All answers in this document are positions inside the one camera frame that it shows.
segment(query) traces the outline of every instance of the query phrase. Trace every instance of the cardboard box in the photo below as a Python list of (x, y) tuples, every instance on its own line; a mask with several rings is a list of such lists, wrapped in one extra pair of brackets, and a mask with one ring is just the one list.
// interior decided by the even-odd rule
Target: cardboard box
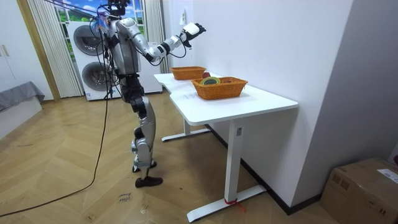
[(335, 168), (321, 205), (340, 224), (398, 224), (398, 167), (369, 159)]

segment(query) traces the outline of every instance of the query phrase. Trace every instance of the apple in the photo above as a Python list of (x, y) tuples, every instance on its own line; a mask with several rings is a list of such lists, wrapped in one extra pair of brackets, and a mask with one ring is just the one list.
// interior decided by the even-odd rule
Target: apple
[(205, 73), (201, 76), (201, 78), (207, 78), (207, 77), (210, 77), (210, 73), (208, 73), (208, 72), (205, 72)]

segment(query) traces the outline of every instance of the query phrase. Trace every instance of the washing machine door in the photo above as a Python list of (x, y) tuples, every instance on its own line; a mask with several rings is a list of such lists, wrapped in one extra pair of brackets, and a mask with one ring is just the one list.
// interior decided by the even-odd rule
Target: washing machine door
[(108, 87), (110, 83), (115, 86), (114, 82), (111, 82), (111, 80), (115, 80), (115, 77), (109, 74), (105, 77), (105, 75), (103, 64), (99, 62), (89, 63), (81, 73), (84, 83), (96, 91), (106, 91), (106, 80), (108, 81)]
[(87, 55), (96, 56), (97, 55), (97, 46), (98, 46), (98, 54), (102, 54), (103, 48), (100, 45), (101, 38), (100, 32), (91, 33), (89, 25), (83, 25), (76, 29), (73, 34), (73, 39), (75, 40), (76, 46)]

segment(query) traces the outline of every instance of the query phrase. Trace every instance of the white wall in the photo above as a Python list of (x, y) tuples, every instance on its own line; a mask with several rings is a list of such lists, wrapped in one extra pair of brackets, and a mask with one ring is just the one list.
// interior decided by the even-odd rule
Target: white wall
[[(288, 204), (307, 155), (352, 1), (164, 1), (165, 24), (188, 20), (207, 32), (195, 40), (192, 59), (223, 76), (298, 101), (298, 110), (246, 120), (243, 159)], [(166, 27), (173, 33), (181, 27)], [(227, 140), (225, 123), (212, 124)]]
[[(166, 38), (181, 33), (183, 25), (180, 25), (180, 17), (184, 11), (186, 13), (187, 23), (194, 22), (192, 5), (192, 0), (163, 0)], [(190, 41), (190, 43), (194, 46), (195, 40)], [(184, 58), (175, 58), (169, 55), (167, 57), (169, 60), (169, 67), (192, 66), (194, 50), (195, 47), (192, 49), (187, 48), (187, 55)], [(183, 56), (183, 46), (175, 49), (172, 53), (177, 56)]]
[(16, 80), (32, 81), (44, 93), (45, 100), (52, 100), (49, 84), (17, 1), (2, 1), (2, 8), (2, 17), (12, 18), (12, 23), (1, 25), (0, 44), (7, 47), (7, 61)]
[(398, 2), (355, 0), (293, 204), (336, 166), (388, 159), (398, 141)]

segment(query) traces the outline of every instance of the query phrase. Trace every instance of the orange basket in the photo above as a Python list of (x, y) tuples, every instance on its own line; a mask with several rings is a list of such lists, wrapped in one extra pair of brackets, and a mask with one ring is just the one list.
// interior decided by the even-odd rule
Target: orange basket
[(248, 81), (233, 77), (220, 78), (220, 84), (212, 85), (202, 85), (200, 84), (201, 80), (202, 79), (192, 80), (192, 83), (198, 95), (205, 100), (238, 97), (243, 87), (248, 83)]
[(206, 69), (202, 67), (175, 67), (170, 68), (170, 70), (176, 80), (189, 80), (201, 78)]

